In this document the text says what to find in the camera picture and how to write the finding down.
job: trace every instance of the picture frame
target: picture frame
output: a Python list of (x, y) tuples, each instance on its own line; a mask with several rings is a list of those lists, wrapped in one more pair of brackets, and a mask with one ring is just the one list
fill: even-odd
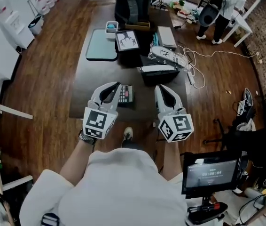
[(119, 52), (140, 48), (134, 30), (117, 31), (115, 39)]

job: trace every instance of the brown hardwood floor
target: brown hardwood floor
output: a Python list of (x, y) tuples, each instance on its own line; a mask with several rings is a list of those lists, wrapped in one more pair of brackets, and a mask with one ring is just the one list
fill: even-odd
[[(78, 58), (88, 25), (97, 6), (114, 3), (114, 0), (60, 0), (46, 16), (39, 36), (23, 52), (14, 82), (6, 90), (3, 105), (32, 114), (28, 120), (3, 113), (0, 118), (0, 148), (4, 168), (18, 167), (21, 174), (38, 178), (43, 169), (59, 171), (78, 140), (81, 120), (69, 115), (72, 83)], [(187, 24), (176, 32), (175, 38), (184, 47), (202, 54), (216, 50), (241, 53), (232, 41), (214, 46), (209, 39), (213, 28), (207, 32), (207, 40), (198, 41), (198, 25)], [(204, 73), (206, 87), (197, 90), (187, 81), (188, 107), (195, 127), (194, 133), (180, 143), (181, 152), (210, 152), (220, 145), (202, 145), (202, 141), (219, 135), (219, 128), (212, 123), (220, 118), (224, 126), (231, 125), (235, 117), (234, 102), (241, 99), (245, 87), (255, 95), (258, 83), (250, 61), (232, 54), (216, 54), (213, 57), (196, 55), (197, 67)], [(196, 83), (202, 84), (197, 73)], [(255, 117), (257, 128), (263, 127), (259, 101)], [(150, 155), (157, 148), (156, 163), (163, 164), (164, 143), (155, 144), (157, 131), (148, 123), (117, 122), (108, 137), (99, 141), (96, 150), (110, 151), (119, 147), (126, 126), (132, 126), (134, 140), (144, 145)]]

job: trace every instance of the white shoe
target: white shoe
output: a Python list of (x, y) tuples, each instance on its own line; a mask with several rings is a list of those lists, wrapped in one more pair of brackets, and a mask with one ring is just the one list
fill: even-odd
[(197, 38), (198, 40), (204, 40), (204, 39), (206, 39), (206, 35), (204, 34), (202, 37), (197, 36), (196, 38)]
[(223, 42), (222, 39), (220, 39), (218, 42), (216, 42), (215, 40), (211, 41), (213, 44), (221, 44)]
[(128, 140), (128, 141), (131, 141), (133, 138), (133, 129), (132, 127), (127, 127), (124, 131), (124, 140)]

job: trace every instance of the black chair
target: black chair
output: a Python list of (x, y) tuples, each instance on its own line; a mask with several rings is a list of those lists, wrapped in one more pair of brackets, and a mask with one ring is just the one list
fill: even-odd
[(239, 131), (236, 130), (236, 126), (240, 123), (238, 120), (234, 120), (233, 126), (229, 132), (226, 133), (219, 119), (214, 119), (214, 123), (218, 123), (222, 138), (215, 140), (205, 140), (203, 144), (211, 142), (221, 142), (221, 151), (226, 147), (227, 150), (239, 150), (246, 151), (249, 160), (257, 167), (266, 166), (266, 129), (260, 129), (256, 131)]

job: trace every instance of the wrist watch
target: wrist watch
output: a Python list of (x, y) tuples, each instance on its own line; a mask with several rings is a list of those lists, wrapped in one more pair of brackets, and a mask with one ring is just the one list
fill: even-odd
[(82, 141), (84, 141), (84, 142), (86, 142), (86, 143), (88, 143), (88, 144), (90, 144), (90, 145), (95, 145), (95, 143), (96, 143), (96, 141), (97, 141), (97, 138), (94, 138), (94, 137), (90, 137), (90, 136), (85, 135), (85, 134), (84, 134), (84, 131), (83, 131), (83, 128), (81, 129), (81, 131), (80, 131), (78, 137), (79, 137)]

